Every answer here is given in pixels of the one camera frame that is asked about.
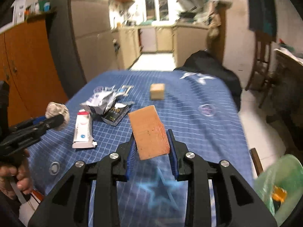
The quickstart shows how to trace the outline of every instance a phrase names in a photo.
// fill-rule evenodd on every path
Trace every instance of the orange rectangular block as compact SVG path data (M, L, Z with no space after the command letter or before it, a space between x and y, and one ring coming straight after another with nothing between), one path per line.
M170 151L164 125L154 105L128 114L140 160L151 159Z

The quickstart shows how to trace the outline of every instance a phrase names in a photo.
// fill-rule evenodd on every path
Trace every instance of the blue logo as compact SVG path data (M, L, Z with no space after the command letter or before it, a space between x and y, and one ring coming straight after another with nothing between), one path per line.
M205 105L199 106L198 109L199 109L200 113L202 113L203 115L208 116L208 117L212 117L216 113L214 106L212 106L210 104L205 104Z

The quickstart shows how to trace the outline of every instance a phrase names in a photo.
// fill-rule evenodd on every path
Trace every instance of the checkered tablecloth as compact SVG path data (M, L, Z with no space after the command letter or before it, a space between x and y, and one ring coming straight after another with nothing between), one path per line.
M165 99L151 101L152 83L165 84ZM41 142L29 148L30 168L35 187L48 194L65 172L78 160L99 161L129 140L132 130L128 116L116 127L93 122L95 149L74 150L72 140L79 104L86 101L98 86L134 86L121 101L134 101L131 111L154 105L166 129L172 129L176 140L205 160L218 163L228 160L252 184L251 162L243 129L224 83L211 76L173 72L105 72L83 87L67 102L69 126L56 132L49 130ZM52 176L52 162L60 163L58 175ZM131 179L118 183L119 215L122 226L184 226L187 182L176 182L167 155L138 161ZM93 184L89 226L93 226ZM212 197L213 226L216 224Z

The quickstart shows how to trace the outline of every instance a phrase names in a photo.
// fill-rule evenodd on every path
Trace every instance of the bottle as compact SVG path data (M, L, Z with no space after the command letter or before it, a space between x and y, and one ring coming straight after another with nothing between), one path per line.
M35 5L34 13L38 14L39 11L40 11L40 6L39 6L39 3L37 2L36 5Z

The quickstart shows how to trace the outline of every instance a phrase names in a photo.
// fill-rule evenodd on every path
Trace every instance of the countertop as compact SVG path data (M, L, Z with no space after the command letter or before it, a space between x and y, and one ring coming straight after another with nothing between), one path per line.
M208 30L208 28L209 28L208 26L201 24L201 23L191 24L191 23L177 22L172 25L122 26L119 28L112 29L112 33L118 32L119 30L144 29L144 28L174 28L174 27L198 28L198 29L204 29L204 30Z

